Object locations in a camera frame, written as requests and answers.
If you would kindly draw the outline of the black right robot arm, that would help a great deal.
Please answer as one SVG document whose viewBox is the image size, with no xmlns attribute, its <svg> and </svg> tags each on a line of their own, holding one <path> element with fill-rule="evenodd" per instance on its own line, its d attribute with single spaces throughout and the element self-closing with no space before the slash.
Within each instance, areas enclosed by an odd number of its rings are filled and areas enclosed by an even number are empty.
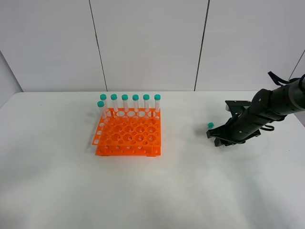
<svg viewBox="0 0 305 229">
<path fill-rule="evenodd" d="M 207 138 L 214 138 L 216 147 L 244 144 L 258 137 L 261 130 L 274 131 L 270 123 L 281 122 L 287 115 L 305 110 L 304 75 L 288 81 L 273 72 L 268 75 L 278 88 L 261 89 L 252 101 L 225 101 L 232 117 L 224 125 L 206 132 Z"/>
</svg>

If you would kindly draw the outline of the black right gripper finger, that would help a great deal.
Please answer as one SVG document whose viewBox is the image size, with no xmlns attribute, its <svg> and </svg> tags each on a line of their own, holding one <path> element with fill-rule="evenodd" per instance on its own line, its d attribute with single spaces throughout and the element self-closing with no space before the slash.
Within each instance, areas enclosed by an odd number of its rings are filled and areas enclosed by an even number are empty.
<svg viewBox="0 0 305 229">
<path fill-rule="evenodd" d="M 206 132 L 207 138 L 227 138 L 227 133 L 226 133 L 226 127 L 224 125 L 214 128 L 214 129 L 209 129 Z"/>
<path fill-rule="evenodd" d="M 215 145 L 216 147 L 223 146 L 223 145 L 225 145 L 225 140 L 220 139 L 220 138 L 215 138 L 215 140 L 214 140 L 214 145 Z"/>
</svg>

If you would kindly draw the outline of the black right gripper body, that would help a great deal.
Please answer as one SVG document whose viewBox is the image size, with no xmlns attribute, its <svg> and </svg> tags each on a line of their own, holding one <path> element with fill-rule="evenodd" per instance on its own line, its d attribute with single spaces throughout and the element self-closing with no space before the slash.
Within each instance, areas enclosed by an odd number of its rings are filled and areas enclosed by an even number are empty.
<svg viewBox="0 0 305 229">
<path fill-rule="evenodd" d="M 243 144 L 247 140 L 258 137 L 261 133 L 259 122 L 261 111 L 260 100 L 230 101 L 226 100 L 226 106 L 232 117 L 225 124 L 225 134 L 231 145 Z"/>
</svg>

